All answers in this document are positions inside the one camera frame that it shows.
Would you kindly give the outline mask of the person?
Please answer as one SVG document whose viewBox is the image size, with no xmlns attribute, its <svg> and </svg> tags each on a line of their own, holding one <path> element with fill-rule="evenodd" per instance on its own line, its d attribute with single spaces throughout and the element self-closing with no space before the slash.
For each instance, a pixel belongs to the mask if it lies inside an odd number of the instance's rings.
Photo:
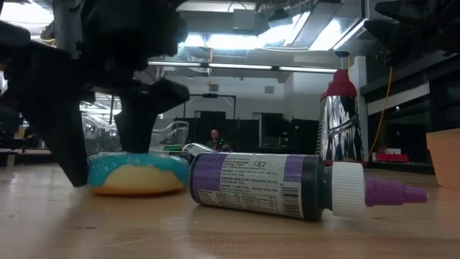
<svg viewBox="0 0 460 259">
<path fill-rule="evenodd" d="M 211 130 L 211 140 L 207 141 L 205 146 L 219 152 L 229 152 L 231 150 L 229 143 L 220 138 L 219 131 L 217 129 Z"/>
</svg>

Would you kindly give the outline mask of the orange plastic tray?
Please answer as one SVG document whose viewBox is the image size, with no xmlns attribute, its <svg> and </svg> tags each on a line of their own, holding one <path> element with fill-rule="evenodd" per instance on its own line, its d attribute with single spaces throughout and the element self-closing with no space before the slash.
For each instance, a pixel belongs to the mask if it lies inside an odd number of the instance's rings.
<svg viewBox="0 0 460 259">
<path fill-rule="evenodd" d="M 460 191 L 460 128 L 426 134 L 439 186 Z"/>
</svg>

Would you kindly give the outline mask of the red box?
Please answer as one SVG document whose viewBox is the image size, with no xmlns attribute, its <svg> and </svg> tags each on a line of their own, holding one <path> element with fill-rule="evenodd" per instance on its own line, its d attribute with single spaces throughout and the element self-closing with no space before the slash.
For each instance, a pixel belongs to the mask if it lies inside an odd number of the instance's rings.
<svg viewBox="0 0 460 259">
<path fill-rule="evenodd" d="M 400 148 L 381 147 L 376 152 L 372 153 L 373 162 L 388 162 L 388 163 L 409 163 L 407 154 L 402 153 Z"/>
</svg>

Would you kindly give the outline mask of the purple food colouring bottle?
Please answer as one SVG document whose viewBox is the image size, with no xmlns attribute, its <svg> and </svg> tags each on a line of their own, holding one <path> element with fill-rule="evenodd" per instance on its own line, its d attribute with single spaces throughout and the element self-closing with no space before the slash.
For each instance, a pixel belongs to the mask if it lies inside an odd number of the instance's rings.
<svg viewBox="0 0 460 259">
<path fill-rule="evenodd" d="M 366 177 L 360 163 L 325 166 L 317 155 L 201 153 L 190 167 L 190 195 L 218 206 L 309 221 L 327 209 L 360 217 L 368 207 L 422 204 L 423 188 Z"/>
</svg>

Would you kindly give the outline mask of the blue frosted toy donut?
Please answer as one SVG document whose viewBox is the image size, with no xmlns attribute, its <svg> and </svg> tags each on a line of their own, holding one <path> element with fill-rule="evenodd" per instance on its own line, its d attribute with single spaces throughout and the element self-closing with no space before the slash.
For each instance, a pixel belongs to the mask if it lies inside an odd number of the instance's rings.
<svg viewBox="0 0 460 259">
<path fill-rule="evenodd" d="M 150 196 L 182 191 L 189 162 L 158 153 L 99 153 L 88 158 L 88 190 L 110 196 Z"/>
</svg>

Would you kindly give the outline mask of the clear plastic bin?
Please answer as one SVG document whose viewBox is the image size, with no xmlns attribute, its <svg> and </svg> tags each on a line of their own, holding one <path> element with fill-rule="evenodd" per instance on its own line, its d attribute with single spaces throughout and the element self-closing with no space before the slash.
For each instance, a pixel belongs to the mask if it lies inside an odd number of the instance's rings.
<svg viewBox="0 0 460 259">
<path fill-rule="evenodd" d="M 82 116 L 83 133 L 88 155 L 97 153 L 121 152 L 121 143 L 115 124 L 90 114 Z M 149 151 L 163 151 L 165 145 L 182 145 L 187 141 L 189 124 L 184 121 L 174 121 L 166 128 L 168 119 L 157 119 L 152 130 Z"/>
</svg>

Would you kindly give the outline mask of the ceiling light strip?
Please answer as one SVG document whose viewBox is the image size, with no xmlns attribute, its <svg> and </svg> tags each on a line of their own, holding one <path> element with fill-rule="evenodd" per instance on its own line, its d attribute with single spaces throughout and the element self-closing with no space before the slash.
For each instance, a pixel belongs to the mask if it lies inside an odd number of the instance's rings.
<svg viewBox="0 0 460 259">
<path fill-rule="evenodd" d="M 222 68 L 239 69 L 254 71 L 282 71 L 294 73 L 335 73 L 334 68 L 312 68 L 312 67 L 293 67 L 277 65 L 248 65 L 233 63 L 194 63 L 194 62 L 173 62 L 173 61 L 149 61 L 149 65 L 161 67 L 183 67 L 183 68 Z"/>
</svg>

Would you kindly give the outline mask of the black gantry frame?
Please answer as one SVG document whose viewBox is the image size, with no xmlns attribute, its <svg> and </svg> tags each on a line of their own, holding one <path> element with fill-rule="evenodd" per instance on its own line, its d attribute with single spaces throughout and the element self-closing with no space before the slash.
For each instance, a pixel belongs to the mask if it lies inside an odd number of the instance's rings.
<svg viewBox="0 0 460 259">
<path fill-rule="evenodd" d="M 217 98 L 232 98 L 233 101 L 234 101 L 234 104 L 233 104 L 233 119 L 236 119 L 236 100 L 237 100 L 237 96 L 236 95 L 222 95 L 222 94 L 212 94 L 212 93 L 207 93 L 207 94 L 189 94 L 189 102 L 184 102 L 183 103 L 183 118 L 185 118 L 186 116 L 186 109 L 187 109 L 187 105 L 188 104 L 191 104 L 191 102 L 193 101 L 191 97 L 202 97 L 202 98 L 205 98 L 205 99 L 217 99 Z"/>
</svg>

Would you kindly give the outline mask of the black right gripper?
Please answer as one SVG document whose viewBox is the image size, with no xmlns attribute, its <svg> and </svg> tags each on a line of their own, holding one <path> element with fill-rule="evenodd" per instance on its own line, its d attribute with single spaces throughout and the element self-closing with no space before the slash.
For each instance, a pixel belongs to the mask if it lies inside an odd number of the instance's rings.
<svg viewBox="0 0 460 259">
<path fill-rule="evenodd" d="M 460 0 L 392 0 L 374 7 L 393 19 L 427 19 L 456 9 L 460 9 Z M 444 57 L 460 54 L 460 17 L 429 28 L 428 44 L 414 36 L 413 28 L 406 24 L 368 20 L 364 28 L 385 47 L 387 65 L 399 65 L 435 51 L 444 51 Z"/>
</svg>

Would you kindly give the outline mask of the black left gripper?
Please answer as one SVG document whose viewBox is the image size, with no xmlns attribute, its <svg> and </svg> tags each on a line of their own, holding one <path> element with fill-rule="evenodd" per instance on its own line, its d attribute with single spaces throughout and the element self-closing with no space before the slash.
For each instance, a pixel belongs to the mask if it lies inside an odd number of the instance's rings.
<svg viewBox="0 0 460 259">
<path fill-rule="evenodd" d="M 150 58 L 174 56 L 188 36 L 177 11 L 186 1 L 53 0 L 57 46 L 69 53 L 0 20 L 0 71 L 7 81 L 0 104 L 23 115 L 74 187 L 86 185 L 88 177 L 82 83 L 108 90 L 129 86 Z M 188 101 L 190 92 L 161 78 L 135 81 L 119 97 L 114 119 L 122 150 L 148 153 L 157 116 Z"/>
</svg>

